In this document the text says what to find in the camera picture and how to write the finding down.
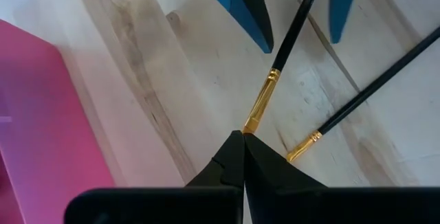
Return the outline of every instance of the wooden table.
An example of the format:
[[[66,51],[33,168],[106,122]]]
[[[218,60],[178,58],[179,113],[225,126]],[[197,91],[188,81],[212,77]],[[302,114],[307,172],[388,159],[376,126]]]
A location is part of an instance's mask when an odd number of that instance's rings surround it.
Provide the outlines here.
[[[301,0],[266,0],[274,52]],[[286,155],[440,25],[438,0],[355,0],[329,43],[317,0],[257,135]],[[63,55],[119,186],[181,186],[240,129],[274,54],[215,0],[0,0]],[[440,184],[440,42],[293,165],[328,186]]]

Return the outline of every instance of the pink board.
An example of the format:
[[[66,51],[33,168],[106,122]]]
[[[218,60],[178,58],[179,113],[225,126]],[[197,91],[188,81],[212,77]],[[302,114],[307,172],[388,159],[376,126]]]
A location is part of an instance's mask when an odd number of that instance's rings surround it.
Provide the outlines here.
[[[26,224],[62,223],[77,194],[114,186],[60,53],[4,21],[0,150]]]

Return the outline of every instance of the gold ferrule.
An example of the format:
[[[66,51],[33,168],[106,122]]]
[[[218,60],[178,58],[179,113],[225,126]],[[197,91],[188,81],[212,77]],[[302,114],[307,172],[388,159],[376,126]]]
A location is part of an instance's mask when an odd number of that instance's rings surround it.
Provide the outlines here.
[[[280,78],[281,72],[277,69],[270,69],[269,75],[261,88],[258,98],[255,101],[254,107],[247,118],[245,127],[243,128],[243,133],[255,133],[259,127],[260,120],[263,117],[264,110],[266,109],[267,103],[269,103],[270,96],[274,92],[276,83]]]
[[[311,147],[315,142],[321,139],[322,134],[319,131],[314,131],[310,134],[304,141],[297,145],[289,154],[287,154],[287,160],[289,162],[294,161],[296,158],[301,156],[307,149]]]

